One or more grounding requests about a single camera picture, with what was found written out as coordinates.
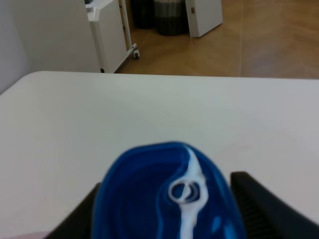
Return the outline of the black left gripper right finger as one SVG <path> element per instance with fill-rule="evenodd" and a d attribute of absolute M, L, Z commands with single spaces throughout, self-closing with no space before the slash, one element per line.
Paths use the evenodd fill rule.
<path fill-rule="evenodd" d="M 268 191 L 247 172 L 232 172 L 230 185 L 249 239 L 317 239 L 318 224 Z"/>

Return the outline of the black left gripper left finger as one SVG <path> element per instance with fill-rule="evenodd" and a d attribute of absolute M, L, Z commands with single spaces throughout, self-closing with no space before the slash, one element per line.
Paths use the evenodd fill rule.
<path fill-rule="evenodd" d="M 94 203 L 100 185 L 95 185 L 70 215 L 47 235 L 47 239 L 91 238 Z"/>

